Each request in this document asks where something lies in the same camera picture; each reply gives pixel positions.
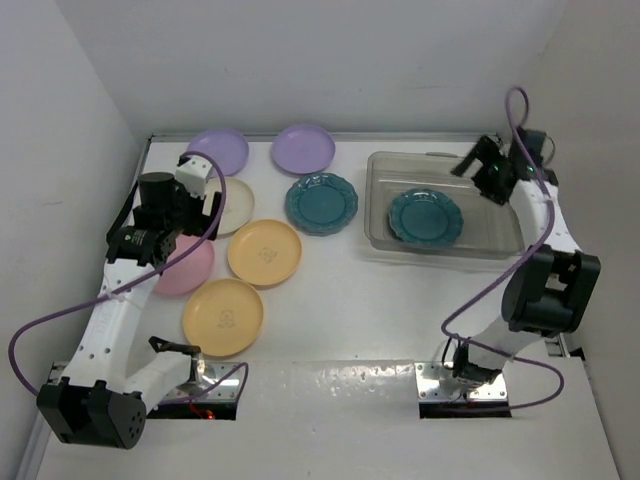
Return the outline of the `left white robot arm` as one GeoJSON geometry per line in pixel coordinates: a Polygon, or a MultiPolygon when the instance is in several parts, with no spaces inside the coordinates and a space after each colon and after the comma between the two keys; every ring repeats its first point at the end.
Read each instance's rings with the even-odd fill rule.
{"type": "Polygon", "coordinates": [[[127,361],[160,268],[185,234],[217,234],[221,199],[203,212],[209,173],[153,172],[138,177],[109,229],[102,302],[57,383],[43,385],[37,407],[59,441],[131,449],[147,414],[194,377],[197,347],[150,338],[155,356],[128,374],[127,361]]]}

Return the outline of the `teal scalloped plate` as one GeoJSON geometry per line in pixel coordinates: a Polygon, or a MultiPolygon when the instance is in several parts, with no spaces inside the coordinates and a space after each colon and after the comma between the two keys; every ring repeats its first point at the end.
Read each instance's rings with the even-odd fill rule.
{"type": "Polygon", "coordinates": [[[343,230],[358,212],[359,197],[354,186],[338,175],[306,175],[289,188],[284,210],[299,230],[328,236],[343,230]]]}
{"type": "Polygon", "coordinates": [[[446,194],[415,188],[393,199],[388,223],[393,234],[404,243],[449,247],[461,235],[464,219],[458,205],[446,194]]]}

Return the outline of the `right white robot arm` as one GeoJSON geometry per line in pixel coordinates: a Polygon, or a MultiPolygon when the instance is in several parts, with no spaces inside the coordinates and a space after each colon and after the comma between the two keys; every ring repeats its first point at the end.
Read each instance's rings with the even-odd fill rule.
{"type": "Polygon", "coordinates": [[[452,169],[462,176],[474,161],[472,181],[480,194],[514,211],[527,248],[505,287],[498,317],[463,341],[453,356],[452,376],[463,385],[492,383],[506,363],[543,338],[574,332],[601,271],[571,236],[558,199],[555,172],[544,167],[544,133],[519,129],[508,153],[481,136],[452,169]]]}

